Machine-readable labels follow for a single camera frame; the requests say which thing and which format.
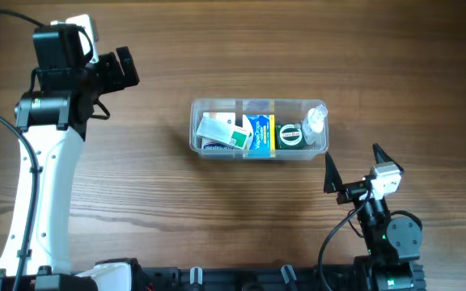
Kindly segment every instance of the clear plastic organizer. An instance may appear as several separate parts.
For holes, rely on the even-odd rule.
[[[202,158],[311,160],[317,154],[323,154],[328,149],[328,115],[326,113],[323,130],[316,133],[311,144],[308,144],[310,142],[309,138],[309,141],[302,149],[278,149],[280,140],[278,140],[277,132],[278,129],[285,126],[284,124],[295,124],[297,127],[302,127],[307,114],[310,114],[309,111],[317,107],[324,108],[326,112],[324,102],[317,99],[196,99],[192,103],[190,114],[190,148],[199,153]],[[273,140],[276,145],[272,149],[259,146],[254,150],[254,146],[258,146],[260,143],[264,144],[264,139],[261,140],[260,138],[261,128],[259,124],[256,124],[256,129],[254,129],[252,143],[255,145],[253,145],[252,149],[246,147],[246,149],[238,150],[224,145],[210,146],[209,140],[205,139],[203,141],[203,138],[197,135],[203,116],[213,116],[213,118],[226,116],[228,123],[235,120],[235,125],[242,127],[243,124],[246,124],[247,116],[256,118],[259,115],[269,116],[268,118],[273,120],[271,125],[269,123],[263,125],[267,125],[267,128],[263,129],[264,134],[265,131],[268,131],[272,132],[269,134],[271,137],[268,138],[274,136]]]

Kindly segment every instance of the wooden table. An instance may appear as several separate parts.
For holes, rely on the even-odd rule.
[[[76,270],[99,259],[142,266],[312,266],[349,206],[323,194],[324,160],[210,162],[189,149],[199,97],[322,99],[344,181],[378,142],[406,170],[391,209],[424,221],[429,290],[466,290],[466,2],[3,1],[43,22],[88,13],[101,53],[128,45],[141,83],[102,97],[74,177]],[[0,16],[0,113],[36,65],[33,26]],[[0,125],[0,255],[11,223],[18,144]],[[345,227],[325,263],[364,242]]]

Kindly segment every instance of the packaged item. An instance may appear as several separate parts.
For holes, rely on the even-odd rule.
[[[207,116],[202,117],[197,128],[198,137],[208,138],[239,150],[246,148],[250,135],[246,129]]]
[[[234,112],[204,112],[202,115],[225,124],[233,124],[235,122]],[[207,150],[231,150],[230,146],[223,145],[209,138],[202,138],[201,148]]]
[[[328,110],[324,105],[320,105],[308,111],[302,123],[303,136],[308,145],[313,144],[323,131],[324,119],[327,115]]]
[[[245,158],[271,158],[276,149],[274,115],[244,115],[242,125],[252,133],[252,142]]]
[[[276,136],[279,150],[301,150],[307,145],[300,124],[279,124]]]

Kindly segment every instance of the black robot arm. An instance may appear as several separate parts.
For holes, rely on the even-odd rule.
[[[422,223],[404,210],[390,212],[384,198],[398,189],[404,169],[378,144],[373,150],[377,164],[363,180],[353,183],[342,183],[332,157],[325,156],[324,191],[336,192],[339,205],[362,207],[357,219],[369,255],[355,258],[356,277],[362,280],[362,290],[425,289],[425,281],[416,280],[413,263],[420,259]]]

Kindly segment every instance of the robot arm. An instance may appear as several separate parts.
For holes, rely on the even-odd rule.
[[[15,106],[16,127],[35,150],[40,168],[23,275],[34,276],[41,270],[70,274],[67,234],[71,188],[87,121],[108,118],[99,101],[102,94],[135,86],[139,78],[127,47],[117,49],[121,64],[114,53],[92,55],[96,34],[88,15],[38,27],[33,40],[39,66],[32,72],[32,84],[36,74],[40,90],[32,91],[32,87]],[[94,105],[106,116],[93,115]],[[20,147],[19,185],[11,231],[0,258],[0,277],[17,274],[31,199],[30,160],[22,144]]]
[[[325,156],[324,191],[337,192],[337,203],[353,203],[362,228],[369,255],[356,257],[354,268],[365,290],[416,290],[425,288],[425,281],[416,285],[415,265],[420,259],[422,223],[406,211],[390,213],[385,196],[398,190],[404,169],[393,161],[378,144],[373,145],[375,161],[370,174],[362,181],[343,184],[330,154]],[[402,214],[403,217],[392,217]]]

